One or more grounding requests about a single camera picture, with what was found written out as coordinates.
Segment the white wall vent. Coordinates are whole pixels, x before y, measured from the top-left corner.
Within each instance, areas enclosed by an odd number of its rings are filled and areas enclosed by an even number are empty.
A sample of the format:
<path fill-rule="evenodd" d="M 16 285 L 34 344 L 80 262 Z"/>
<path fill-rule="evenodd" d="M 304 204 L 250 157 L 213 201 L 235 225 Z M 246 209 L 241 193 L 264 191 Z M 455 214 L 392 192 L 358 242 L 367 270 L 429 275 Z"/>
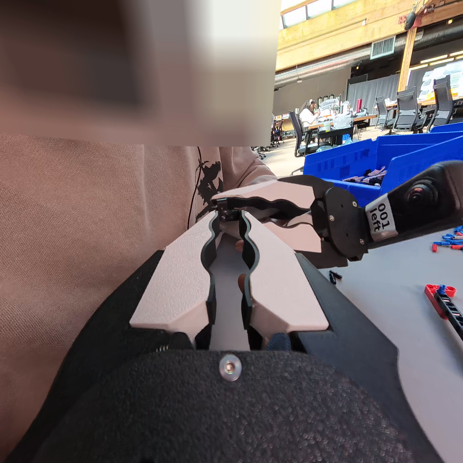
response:
<path fill-rule="evenodd" d="M 395 52 L 396 36 L 373 42 L 370 48 L 370 60 L 379 59 Z"/>

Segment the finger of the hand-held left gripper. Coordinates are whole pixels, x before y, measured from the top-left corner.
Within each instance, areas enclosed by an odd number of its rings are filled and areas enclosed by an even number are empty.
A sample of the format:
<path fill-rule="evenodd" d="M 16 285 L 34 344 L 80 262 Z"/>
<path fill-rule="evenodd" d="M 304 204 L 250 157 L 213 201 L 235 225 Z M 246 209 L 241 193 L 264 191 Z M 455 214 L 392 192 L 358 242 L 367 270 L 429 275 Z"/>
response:
<path fill-rule="evenodd" d="M 321 253 L 321 239 L 313 225 L 308 222 L 299 222 L 291 226 L 281 226 L 275 222 L 262 223 L 252 214 L 248 213 L 251 224 L 250 232 L 255 232 L 257 238 L 269 237 L 279 239 L 295 252 Z"/>
<path fill-rule="evenodd" d="M 311 186 L 272 180 L 219 193 L 211 201 L 221 210 L 252 208 L 303 214 L 315 201 L 315 193 Z"/>

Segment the black office chair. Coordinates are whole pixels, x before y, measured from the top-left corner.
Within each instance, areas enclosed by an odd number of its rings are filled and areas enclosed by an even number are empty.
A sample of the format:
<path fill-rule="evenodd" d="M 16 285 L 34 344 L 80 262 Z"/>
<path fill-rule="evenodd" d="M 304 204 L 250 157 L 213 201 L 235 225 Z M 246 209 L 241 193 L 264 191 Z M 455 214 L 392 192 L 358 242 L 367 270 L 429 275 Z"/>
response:
<path fill-rule="evenodd" d="M 316 132 L 312 129 L 304 129 L 295 111 L 289 111 L 289 115 L 296 136 L 294 156 L 301 157 L 315 153 L 319 147 L 318 143 L 313 141 Z"/>
<path fill-rule="evenodd" d="M 416 87 L 397 92 L 397 111 L 393 131 L 411 131 L 419 133 L 421 118 L 418 107 Z"/>
<path fill-rule="evenodd" d="M 377 107 L 377 118 L 375 127 L 380 131 L 391 130 L 395 123 L 395 118 L 393 117 L 394 111 L 386 106 L 385 97 L 379 96 L 375 98 L 375 103 Z"/>
<path fill-rule="evenodd" d="M 435 126 L 446 125 L 454 113 L 454 101 L 450 87 L 450 75 L 433 81 L 435 110 L 427 127 L 430 131 Z"/>

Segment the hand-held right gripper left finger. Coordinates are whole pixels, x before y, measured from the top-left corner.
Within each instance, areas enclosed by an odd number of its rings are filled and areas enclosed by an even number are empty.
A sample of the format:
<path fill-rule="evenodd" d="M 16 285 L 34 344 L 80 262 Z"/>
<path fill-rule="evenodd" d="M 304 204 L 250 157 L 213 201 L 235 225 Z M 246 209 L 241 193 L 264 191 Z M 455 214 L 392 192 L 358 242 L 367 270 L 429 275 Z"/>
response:
<path fill-rule="evenodd" d="M 132 328 L 184 333 L 197 349 L 209 349 L 218 235 L 219 216 L 212 211 L 165 248 L 130 319 Z"/>

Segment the person's left forearm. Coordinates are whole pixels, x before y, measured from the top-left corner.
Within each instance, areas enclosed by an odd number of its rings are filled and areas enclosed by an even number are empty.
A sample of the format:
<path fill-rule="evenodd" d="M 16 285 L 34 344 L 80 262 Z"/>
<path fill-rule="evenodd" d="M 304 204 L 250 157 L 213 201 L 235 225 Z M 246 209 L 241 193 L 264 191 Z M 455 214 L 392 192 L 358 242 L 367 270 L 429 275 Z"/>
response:
<path fill-rule="evenodd" d="M 220 193 L 275 180 L 276 176 L 250 147 L 218 147 L 222 180 Z"/>

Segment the pile of blue lego pins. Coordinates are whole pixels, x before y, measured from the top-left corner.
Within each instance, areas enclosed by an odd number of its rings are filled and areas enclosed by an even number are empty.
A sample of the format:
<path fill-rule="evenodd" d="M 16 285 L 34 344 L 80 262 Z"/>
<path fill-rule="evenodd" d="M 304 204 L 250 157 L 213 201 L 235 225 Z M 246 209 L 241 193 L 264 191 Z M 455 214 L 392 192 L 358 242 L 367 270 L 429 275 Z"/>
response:
<path fill-rule="evenodd" d="M 431 245 L 431 251 L 436 253 L 439 248 L 449 248 L 452 250 L 463 250 L 463 226 L 456 227 L 452 233 L 442 235 L 440 241 L 434 241 Z"/>

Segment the small black lego connector assembly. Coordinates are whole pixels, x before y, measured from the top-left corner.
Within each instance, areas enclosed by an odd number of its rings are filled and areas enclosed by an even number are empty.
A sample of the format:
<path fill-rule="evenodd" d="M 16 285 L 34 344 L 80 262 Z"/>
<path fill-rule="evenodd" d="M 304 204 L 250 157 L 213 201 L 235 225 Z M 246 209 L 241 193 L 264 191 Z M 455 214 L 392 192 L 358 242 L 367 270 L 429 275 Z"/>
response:
<path fill-rule="evenodd" d="M 226 198 L 219 198 L 215 200 L 215 205 L 221 222 L 234 222 L 239 220 L 241 210 L 230 206 Z"/>

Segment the pile of pale lego parts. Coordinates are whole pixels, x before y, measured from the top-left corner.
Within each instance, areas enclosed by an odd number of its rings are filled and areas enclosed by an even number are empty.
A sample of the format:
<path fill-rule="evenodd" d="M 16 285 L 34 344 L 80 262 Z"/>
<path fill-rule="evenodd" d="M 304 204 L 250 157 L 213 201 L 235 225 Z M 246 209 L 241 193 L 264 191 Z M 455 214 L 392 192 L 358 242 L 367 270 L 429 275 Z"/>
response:
<path fill-rule="evenodd" d="M 386 167 L 383 166 L 382 168 L 376 170 L 368 169 L 361 176 L 348 177 L 343 179 L 342 181 L 347 183 L 380 187 L 387 172 L 388 171 Z"/>

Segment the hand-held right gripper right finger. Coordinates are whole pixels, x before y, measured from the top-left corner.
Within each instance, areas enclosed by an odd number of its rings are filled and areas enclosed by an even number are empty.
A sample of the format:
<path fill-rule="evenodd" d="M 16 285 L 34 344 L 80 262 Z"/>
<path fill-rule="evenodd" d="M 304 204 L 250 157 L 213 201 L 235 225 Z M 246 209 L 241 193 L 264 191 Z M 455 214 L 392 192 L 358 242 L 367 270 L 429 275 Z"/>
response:
<path fill-rule="evenodd" d="M 250 348 L 265 349 L 279 334 L 326 332 L 329 321 L 301 256 L 249 212 L 240 213 L 239 233 L 248 267 L 241 311 Z"/>

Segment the black lego beam assembly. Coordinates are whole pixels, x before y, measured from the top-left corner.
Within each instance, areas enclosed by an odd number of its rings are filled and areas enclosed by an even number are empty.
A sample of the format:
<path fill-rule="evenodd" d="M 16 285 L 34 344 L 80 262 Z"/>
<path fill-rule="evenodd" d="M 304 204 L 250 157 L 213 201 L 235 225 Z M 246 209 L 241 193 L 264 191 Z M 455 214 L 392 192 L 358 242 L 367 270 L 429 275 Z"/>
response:
<path fill-rule="evenodd" d="M 456 288 L 447 285 L 427 284 L 424 292 L 440 318 L 449 321 L 458 337 L 462 340 L 463 314 L 452 299 L 456 294 Z"/>

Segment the long wooden table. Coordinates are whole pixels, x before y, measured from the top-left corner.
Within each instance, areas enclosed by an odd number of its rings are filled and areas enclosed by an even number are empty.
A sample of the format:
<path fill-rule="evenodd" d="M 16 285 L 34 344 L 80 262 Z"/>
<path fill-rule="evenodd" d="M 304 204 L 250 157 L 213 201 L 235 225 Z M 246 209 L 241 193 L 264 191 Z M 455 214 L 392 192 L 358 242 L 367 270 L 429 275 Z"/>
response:
<path fill-rule="evenodd" d="M 321 140 L 328 139 L 330 145 L 343 144 L 342 137 L 347 134 L 353 138 L 354 128 L 358 129 L 369 127 L 372 119 L 376 115 L 353 115 L 352 113 L 339 114 L 333 118 L 322 118 L 313 122 L 306 127 L 303 132 L 302 140 L 305 143 L 310 143 L 315 136 L 321 143 Z"/>

